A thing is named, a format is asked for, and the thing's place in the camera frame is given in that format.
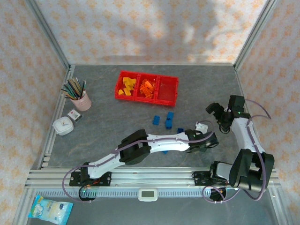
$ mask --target digital display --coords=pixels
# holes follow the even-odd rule
[[[142,191],[142,197],[154,197],[154,191]]]

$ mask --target plastic bag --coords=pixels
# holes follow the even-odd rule
[[[31,207],[29,218],[39,218],[58,225],[66,225],[73,203],[56,202],[37,195]]]

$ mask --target metal bracket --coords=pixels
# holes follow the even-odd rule
[[[210,171],[195,171],[192,173],[192,178],[194,178],[195,186],[227,185],[227,180],[225,179],[212,179],[210,177]]]
[[[112,180],[112,172],[106,172],[99,178],[100,182],[97,184],[93,184],[94,187],[109,187],[111,185]],[[85,182],[93,182],[95,179],[88,179]],[[81,172],[72,172],[71,178],[69,182],[69,186],[71,187],[81,187],[83,183],[81,182]]]

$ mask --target blue block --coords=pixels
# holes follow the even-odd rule
[[[180,133],[182,133],[182,132],[184,132],[184,129],[183,129],[183,128],[178,128],[178,129],[177,129],[177,133],[178,133],[178,134],[180,134]]]
[[[167,120],[173,120],[173,116],[174,116],[173,112],[168,112]]]
[[[160,121],[160,117],[159,116],[154,116],[153,125],[158,125],[159,121]]]
[[[172,120],[166,120],[165,121],[165,128],[166,129],[172,129]]]

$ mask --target orange block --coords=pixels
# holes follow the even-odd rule
[[[141,85],[140,89],[142,89],[143,93],[145,94],[146,98],[152,98],[153,95],[149,91],[146,85]]]
[[[149,81],[146,81],[145,85],[147,86],[147,88],[149,89],[149,91],[151,93],[154,91],[154,88],[153,88],[153,86],[151,85],[151,83]]]
[[[150,82],[148,79],[144,79],[144,80],[142,81],[142,84],[145,84],[147,81]]]

